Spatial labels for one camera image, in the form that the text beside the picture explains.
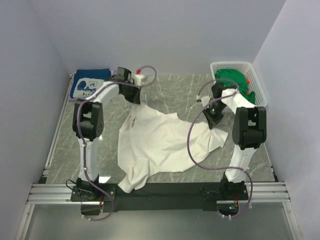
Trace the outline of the white t-shirt red print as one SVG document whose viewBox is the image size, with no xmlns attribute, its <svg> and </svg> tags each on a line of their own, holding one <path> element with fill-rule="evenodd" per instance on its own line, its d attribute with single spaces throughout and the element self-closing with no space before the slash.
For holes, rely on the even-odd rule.
<svg viewBox="0 0 320 240">
<path fill-rule="evenodd" d="M 184 172 L 224 146 L 228 133 L 191 123 L 176 113 L 164 114 L 144 103 L 134 104 L 118 133 L 117 165 L 125 172 L 118 186 L 125 192 L 145 186 L 157 173 Z"/>
</svg>

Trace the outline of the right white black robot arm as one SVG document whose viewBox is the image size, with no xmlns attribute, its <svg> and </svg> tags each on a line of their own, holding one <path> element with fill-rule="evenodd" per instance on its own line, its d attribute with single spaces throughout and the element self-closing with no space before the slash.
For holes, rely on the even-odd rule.
<svg viewBox="0 0 320 240">
<path fill-rule="evenodd" d="M 244 193 L 246 174 L 243 171 L 248 169 L 252 156 L 266 141 L 267 112 L 263 106 L 256 106 L 240 93 L 234 93 L 235 86 L 218 82 L 211 87 L 211 91 L 212 98 L 201 100 L 203 106 L 215 100 L 202 111 L 210 129 L 223 119 L 225 107 L 234 113 L 231 135 L 234 150 L 229 164 L 232 168 L 225 170 L 220 181 L 221 195 L 231 198 Z"/>
</svg>

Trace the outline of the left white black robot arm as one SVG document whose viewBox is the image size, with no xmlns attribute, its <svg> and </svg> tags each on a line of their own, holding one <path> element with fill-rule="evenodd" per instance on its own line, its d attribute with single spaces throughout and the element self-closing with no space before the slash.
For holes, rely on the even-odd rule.
<svg viewBox="0 0 320 240">
<path fill-rule="evenodd" d="M 80 149 L 80 171 L 73 194 L 93 201 L 104 194 L 100 191 L 97 164 L 98 141 L 104 130 L 103 106 L 118 95 L 133 104 L 140 104 L 140 92 L 145 75 L 118 67 L 115 75 L 97 88 L 93 94 L 75 102 L 72 129 Z"/>
</svg>

